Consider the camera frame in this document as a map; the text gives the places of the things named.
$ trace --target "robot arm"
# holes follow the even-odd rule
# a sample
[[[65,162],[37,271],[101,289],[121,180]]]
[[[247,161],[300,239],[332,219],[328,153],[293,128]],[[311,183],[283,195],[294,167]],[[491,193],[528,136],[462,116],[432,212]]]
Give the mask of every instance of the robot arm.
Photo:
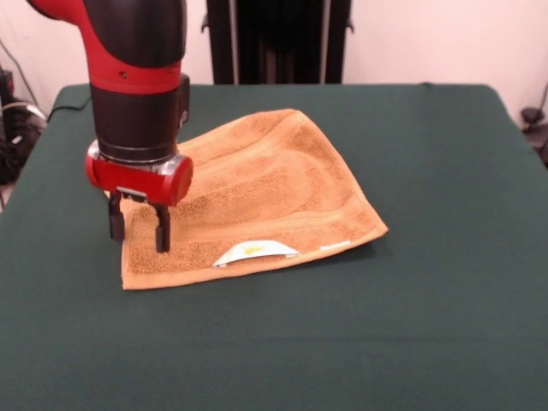
[[[186,0],[27,0],[39,13],[80,29],[97,139],[86,155],[90,182],[110,193],[111,237],[124,237],[120,200],[151,204],[157,250],[170,249],[169,206],[187,194],[190,158],[176,136],[188,118]]]

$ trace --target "orange towel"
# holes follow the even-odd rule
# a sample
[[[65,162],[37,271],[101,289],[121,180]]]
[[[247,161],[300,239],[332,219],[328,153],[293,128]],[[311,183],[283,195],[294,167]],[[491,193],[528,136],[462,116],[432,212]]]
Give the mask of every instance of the orange towel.
[[[179,145],[194,161],[157,253],[148,206],[122,201],[124,289],[158,289],[322,259],[384,235],[344,160],[298,110],[244,116]]]

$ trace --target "green table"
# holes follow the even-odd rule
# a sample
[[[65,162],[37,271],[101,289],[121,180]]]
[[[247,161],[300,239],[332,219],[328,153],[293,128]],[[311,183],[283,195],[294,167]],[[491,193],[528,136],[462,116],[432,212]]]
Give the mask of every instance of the green table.
[[[195,86],[182,139],[303,110],[390,233],[141,292],[85,176],[88,97],[61,92],[0,216],[0,409],[548,409],[548,175],[492,89]]]

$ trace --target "fabric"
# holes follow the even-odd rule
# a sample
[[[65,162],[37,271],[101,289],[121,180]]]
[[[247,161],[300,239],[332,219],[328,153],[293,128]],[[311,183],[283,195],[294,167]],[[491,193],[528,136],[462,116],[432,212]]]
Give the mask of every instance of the fabric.
[[[181,142],[297,108],[390,233],[135,292],[86,177],[89,95],[63,89],[0,215],[0,410],[546,410],[548,174],[491,88],[193,86]]]
[[[125,289],[298,265],[388,230],[341,155],[298,110],[241,117],[181,143],[179,151],[193,159],[195,170],[188,196],[171,210],[169,253],[156,252],[154,210],[122,202]],[[223,259],[227,252],[234,257]],[[216,265],[220,258],[223,264]]]

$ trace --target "black equipment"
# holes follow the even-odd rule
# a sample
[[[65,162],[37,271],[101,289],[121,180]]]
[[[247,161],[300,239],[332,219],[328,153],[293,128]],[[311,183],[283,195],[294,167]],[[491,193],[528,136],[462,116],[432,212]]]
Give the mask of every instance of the black equipment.
[[[341,83],[351,0],[207,0],[215,84]]]

